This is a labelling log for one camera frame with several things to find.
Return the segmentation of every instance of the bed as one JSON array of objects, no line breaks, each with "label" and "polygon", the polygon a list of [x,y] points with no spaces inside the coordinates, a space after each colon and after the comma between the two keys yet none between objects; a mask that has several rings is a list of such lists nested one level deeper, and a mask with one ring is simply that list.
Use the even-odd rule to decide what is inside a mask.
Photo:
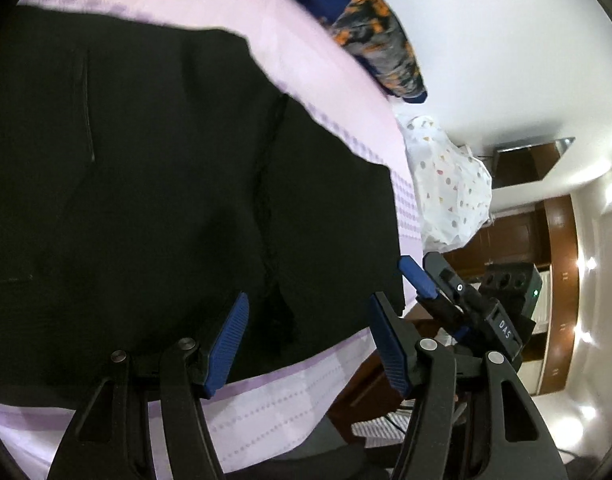
[{"label": "bed", "polygon": [[[220,28],[243,36],[257,64],[281,91],[303,104],[356,156],[390,169],[400,252],[420,262],[414,186],[388,100],[366,70],[294,0],[20,0],[19,4],[186,29]],[[402,286],[410,309],[415,291],[404,281]],[[365,329],[304,362],[228,384],[204,402],[224,471],[245,468],[304,441],[373,351]],[[264,416],[265,410],[276,415]],[[32,480],[46,478],[72,413],[0,404],[0,437]],[[149,415],[158,478],[171,478],[158,402],[149,405]]]}]

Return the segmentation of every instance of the wooden furniture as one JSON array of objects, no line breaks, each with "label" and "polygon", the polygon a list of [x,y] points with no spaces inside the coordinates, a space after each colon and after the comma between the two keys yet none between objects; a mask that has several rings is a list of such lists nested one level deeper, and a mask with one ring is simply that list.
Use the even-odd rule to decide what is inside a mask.
[{"label": "wooden furniture", "polygon": [[547,268],[550,241],[544,210],[498,218],[490,227],[480,229],[464,248],[444,256],[465,280],[483,276],[486,264],[531,262],[538,269]]},{"label": "wooden furniture", "polygon": [[570,195],[544,200],[551,251],[552,309],[539,394],[566,387],[579,313],[577,229]]},{"label": "wooden furniture", "polygon": [[[531,393],[563,390],[579,307],[577,232],[570,196],[551,198],[536,204],[534,211],[497,219],[480,229],[463,249],[446,253],[446,259],[462,278],[472,282],[483,276],[487,263],[532,262],[539,269],[550,269],[550,325],[547,333],[534,336],[525,347],[522,355],[527,366],[521,372],[531,384],[535,384],[535,375],[541,375]],[[432,319],[411,322],[422,336],[435,336],[439,329]],[[328,416],[347,442],[357,442],[361,439],[353,437],[351,424],[393,412],[401,400],[374,353],[339,394]]]},{"label": "wooden furniture", "polygon": [[493,160],[493,189],[543,179],[560,160],[558,141],[497,152]]}]

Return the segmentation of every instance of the white wall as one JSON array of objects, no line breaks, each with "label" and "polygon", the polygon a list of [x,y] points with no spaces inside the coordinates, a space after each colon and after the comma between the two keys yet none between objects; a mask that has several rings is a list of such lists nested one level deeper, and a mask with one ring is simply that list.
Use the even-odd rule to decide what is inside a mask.
[{"label": "white wall", "polygon": [[589,332],[593,342],[578,337],[566,392],[578,404],[593,405],[596,420],[588,423],[594,452],[603,456],[612,444],[612,203],[606,190],[612,170],[571,194],[582,258],[596,258],[595,270],[580,270],[579,332]]},{"label": "white wall", "polygon": [[577,137],[544,181],[495,190],[493,210],[561,196],[612,165],[612,23],[596,0],[387,0],[416,50],[429,114],[475,152]]},{"label": "white wall", "polygon": [[[555,446],[559,449],[580,455],[592,454],[589,450],[589,437],[584,434],[582,417],[578,405],[566,392],[542,395],[532,398],[539,410]],[[569,462],[571,456],[561,453],[564,462]]]}]

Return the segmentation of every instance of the black cloth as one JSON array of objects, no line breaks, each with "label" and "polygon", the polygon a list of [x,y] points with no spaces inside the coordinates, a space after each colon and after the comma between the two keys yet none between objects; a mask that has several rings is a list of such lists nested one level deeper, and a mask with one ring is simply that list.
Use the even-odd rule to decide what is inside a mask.
[{"label": "black cloth", "polygon": [[109,355],[250,298],[229,381],[402,309],[390,174],[243,38],[18,7],[0,36],[0,402],[74,408]]},{"label": "black cloth", "polygon": [[361,444],[351,444],[297,460],[266,460],[225,477],[226,480],[388,480],[390,475],[368,462]]}]

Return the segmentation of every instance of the wooden cabinet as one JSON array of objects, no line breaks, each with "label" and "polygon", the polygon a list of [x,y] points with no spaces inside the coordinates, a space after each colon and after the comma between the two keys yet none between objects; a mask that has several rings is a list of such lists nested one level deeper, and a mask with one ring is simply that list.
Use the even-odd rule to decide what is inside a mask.
[{"label": "wooden cabinet", "polygon": [[[435,337],[439,323],[434,319],[415,319],[408,314],[404,319],[414,323],[422,337]],[[400,394],[390,387],[384,366],[377,352],[362,363],[346,387],[328,410],[328,418],[349,444],[364,439],[353,436],[355,422],[372,420],[394,412],[401,404]]]},{"label": "wooden cabinet", "polygon": [[540,394],[566,387],[579,313],[577,229],[570,196],[544,201],[552,247],[552,317]]},{"label": "wooden cabinet", "polygon": [[462,249],[444,255],[462,278],[483,276],[486,264],[512,262],[550,264],[548,225],[544,210],[505,216],[480,229]]}]

